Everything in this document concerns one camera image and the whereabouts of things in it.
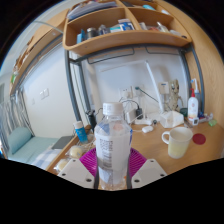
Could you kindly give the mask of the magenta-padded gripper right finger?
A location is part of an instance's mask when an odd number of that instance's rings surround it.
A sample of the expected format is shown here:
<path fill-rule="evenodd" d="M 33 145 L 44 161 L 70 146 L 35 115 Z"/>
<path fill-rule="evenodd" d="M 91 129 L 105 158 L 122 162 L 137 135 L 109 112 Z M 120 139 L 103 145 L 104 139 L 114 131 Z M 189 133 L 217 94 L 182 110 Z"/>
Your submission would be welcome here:
<path fill-rule="evenodd" d="M 130 150 L 126 185 L 128 189 L 140 188 L 166 176 L 155 159 L 146 159 L 135 149 Z"/>

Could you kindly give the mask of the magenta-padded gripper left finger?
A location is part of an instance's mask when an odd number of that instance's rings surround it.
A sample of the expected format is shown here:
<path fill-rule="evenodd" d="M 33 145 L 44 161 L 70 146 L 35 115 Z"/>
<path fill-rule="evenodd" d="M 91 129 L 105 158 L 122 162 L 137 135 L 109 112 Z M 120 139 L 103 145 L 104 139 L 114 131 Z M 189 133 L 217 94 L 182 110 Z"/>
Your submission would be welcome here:
<path fill-rule="evenodd" d="M 96 149 L 91 149 L 80 159 L 71 159 L 58 176 L 81 187 L 97 189 L 99 175 Z"/>

